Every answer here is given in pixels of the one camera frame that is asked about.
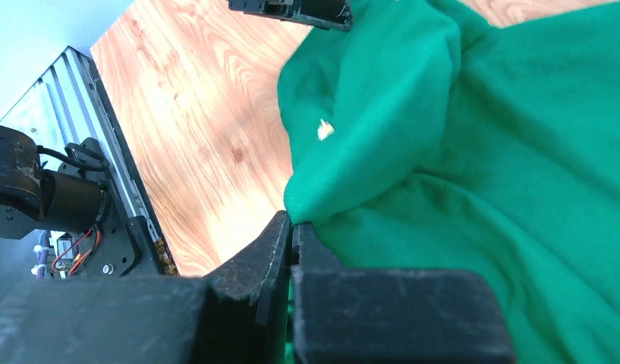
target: wooden floor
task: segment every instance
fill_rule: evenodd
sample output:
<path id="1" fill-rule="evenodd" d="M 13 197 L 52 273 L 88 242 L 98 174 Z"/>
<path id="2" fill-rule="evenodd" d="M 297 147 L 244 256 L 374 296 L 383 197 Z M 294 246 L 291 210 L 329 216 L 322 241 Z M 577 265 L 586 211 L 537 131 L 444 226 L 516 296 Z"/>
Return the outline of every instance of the wooden floor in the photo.
<path id="1" fill-rule="evenodd" d="M 504 27 L 605 1 L 466 2 Z M 137 0 L 91 49 L 182 275 L 229 259 L 283 208 L 276 81 L 308 30 L 226 0 Z"/>

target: wire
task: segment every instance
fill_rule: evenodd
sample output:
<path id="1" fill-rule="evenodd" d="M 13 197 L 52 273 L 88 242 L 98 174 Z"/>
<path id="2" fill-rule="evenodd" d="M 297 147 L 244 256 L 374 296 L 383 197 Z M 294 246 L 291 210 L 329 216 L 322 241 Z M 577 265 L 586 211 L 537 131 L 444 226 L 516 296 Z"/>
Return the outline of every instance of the wire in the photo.
<path id="1" fill-rule="evenodd" d="M 106 160 L 106 158 L 104 158 L 101 155 L 97 155 L 96 153 L 83 148 L 82 146 L 79 146 L 79 148 L 76 148 L 76 144 L 73 143 L 69 143 L 67 145 L 71 146 L 71 148 L 69 149 L 74 149 L 74 150 L 79 150 L 80 152 L 82 152 L 85 155 L 88 155 L 91 158 L 97 159 L 98 161 L 100 161 L 101 165 L 100 166 L 95 166 L 95 165 L 89 165 L 87 163 L 83 163 L 83 162 L 79 162 L 78 160 L 76 160 L 75 158 L 71 158 L 68 155 L 63 155 L 60 152 L 53 150 L 53 149 L 48 149 L 44 146 L 37 146 L 37 152 L 39 154 L 46 154 L 46 155 L 50 155 L 53 158 L 57 158 L 60 161 L 66 163 L 67 165 L 72 165 L 75 168 L 79 168 L 82 171 L 93 171 L 93 172 L 102 172 L 102 171 L 106 171 L 106 169 L 111 165 L 109 163 L 109 161 Z"/>
<path id="2" fill-rule="evenodd" d="M 95 243 L 93 244 L 93 247 L 88 249 L 76 262 L 75 264 L 73 264 L 73 266 L 71 267 L 71 270 L 68 271 L 68 275 L 71 276 L 73 275 L 78 269 L 79 267 L 82 266 L 82 264 L 84 263 L 84 261 L 86 261 L 88 259 L 88 257 L 95 251 L 95 249 L 97 249 L 97 247 L 99 246 L 99 244 L 102 242 L 102 232 L 98 229 L 97 230 L 97 234 L 96 234 L 96 238 L 95 238 Z"/>
<path id="3" fill-rule="evenodd" d="M 59 261 L 59 259 L 62 258 L 62 256 L 65 256 L 66 253 L 68 253 L 69 251 L 71 251 L 77 244 L 79 244 L 82 240 L 86 239 L 87 237 L 89 237 L 91 234 L 93 233 L 93 229 L 90 229 L 87 231 L 86 234 L 84 234 L 83 237 L 75 240 L 75 242 L 71 245 L 71 247 L 69 247 L 68 249 L 66 249 L 62 254 L 58 255 L 55 257 L 55 259 L 52 261 L 52 264 L 50 265 L 50 267 L 52 268 L 53 271 L 59 271 L 59 269 L 57 269 L 57 267 L 55 267 L 55 265 L 57 264 L 57 262 Z"/>

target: white wall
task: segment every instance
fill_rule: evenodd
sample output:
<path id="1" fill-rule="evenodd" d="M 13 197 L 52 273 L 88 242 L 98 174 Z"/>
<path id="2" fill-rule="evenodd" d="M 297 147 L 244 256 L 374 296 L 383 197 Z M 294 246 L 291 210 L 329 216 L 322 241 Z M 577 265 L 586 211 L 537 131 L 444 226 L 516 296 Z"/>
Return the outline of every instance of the white wall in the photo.
<path id="1" fill-rule="evenodd" d="M 67 46 L 89 48 L 133 0 L 0 0 L 0 119 Z"/>

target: black cable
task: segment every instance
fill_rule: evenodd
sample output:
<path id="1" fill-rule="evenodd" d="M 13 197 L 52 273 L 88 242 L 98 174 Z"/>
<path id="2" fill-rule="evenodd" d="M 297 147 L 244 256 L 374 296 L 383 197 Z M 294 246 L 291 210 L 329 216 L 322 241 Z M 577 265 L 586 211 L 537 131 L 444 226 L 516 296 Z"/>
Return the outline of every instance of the black cable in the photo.
<path id="1" fill-rule="evenodd" d="M 79 162 L 79 161 L 75 160 L 74 158 L 71 158 L 71 157 L 69 157 L 67 155 L 63 155 L 60 152 L 57 152 L 56 150 L 48 149 L 48 148 L 46 148 L 44 146 L 37 146 L 37 152 L 39 154 L 50 155 L 51 157 L 57 158 L 60 161 L 66 163 L 67 165 L 72 165 L 73 167 L 79 168 L 82 171 L 102 172 L 102 171 L 106 171 L 106 169 L 111 165 L 109 163 L 109 161 L 107 161 L 106 158 L 103 155 L 98 155 L 97 153 L 92 152 L 92 151 L 90 151 L 90 150 L 88 150 L 86 148 L 83 148 L 82 146 L 78 146 L 77 144 L 69 143 L 67 145 L 67 148 L 69 146 L 73 150 L 79 150 L 83 154 L 88 155 L 89 157 L 100 161 L 101 165 L 100 166 L 95 166 L 95 165 L 89 165 L 87 163 Z"/>

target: green sweatshirt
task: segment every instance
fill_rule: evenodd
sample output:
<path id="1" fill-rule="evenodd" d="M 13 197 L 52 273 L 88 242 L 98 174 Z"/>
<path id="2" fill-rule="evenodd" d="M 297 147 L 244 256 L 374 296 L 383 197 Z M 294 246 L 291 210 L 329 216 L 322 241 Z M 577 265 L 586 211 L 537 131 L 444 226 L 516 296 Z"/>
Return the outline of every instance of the green sweatshirt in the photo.
<path id="1" fill-rule="evenodd" d="M 350 266 L 475 271 L 521 363 L 620 363 L 620 3 L 506 29 L 352 5 L 280 77 L 293 222 Z"/>

